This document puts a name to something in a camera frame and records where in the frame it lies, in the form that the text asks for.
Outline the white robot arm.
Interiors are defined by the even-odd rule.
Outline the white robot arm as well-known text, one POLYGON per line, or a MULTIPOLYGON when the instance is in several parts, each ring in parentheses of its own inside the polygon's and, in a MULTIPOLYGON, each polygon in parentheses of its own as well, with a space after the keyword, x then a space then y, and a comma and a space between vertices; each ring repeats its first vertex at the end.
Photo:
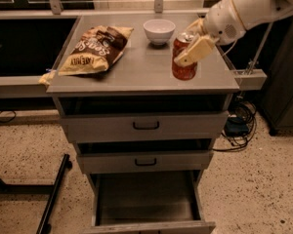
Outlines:
POLYGON ((293 16, 293 0, 221 0, 205 17, 190 24, 189 45, 174 57, 185 67, 209 56, 216 45, 228 45, 242 38, 251 28, 293 16))

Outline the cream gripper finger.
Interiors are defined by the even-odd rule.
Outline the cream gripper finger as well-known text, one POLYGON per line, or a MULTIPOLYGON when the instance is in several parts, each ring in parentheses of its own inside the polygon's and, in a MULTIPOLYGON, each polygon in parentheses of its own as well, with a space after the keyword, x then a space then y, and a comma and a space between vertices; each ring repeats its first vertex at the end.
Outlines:
POLYGON ((218 42, 218 38, 210 35, 195 36, 192 42, 174 58, 174 63, 185 67, 210 55, 218 42))
POLYGON ((187 27, 187 32, 191 32, 193 34, 204 35, 204 27, 203 27, 203 19, 199 18, 195 20, 192 24, 187 27))

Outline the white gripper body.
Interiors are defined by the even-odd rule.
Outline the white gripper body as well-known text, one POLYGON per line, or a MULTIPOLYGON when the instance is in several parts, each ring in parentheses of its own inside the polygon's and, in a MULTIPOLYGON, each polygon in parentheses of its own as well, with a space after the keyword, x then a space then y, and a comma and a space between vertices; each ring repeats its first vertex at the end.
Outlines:
POLYGON ((206 34, 218 39, 220 45, 237 41, 246 33, 233 0, 221 0, 213 5, 203 20, 206 34))

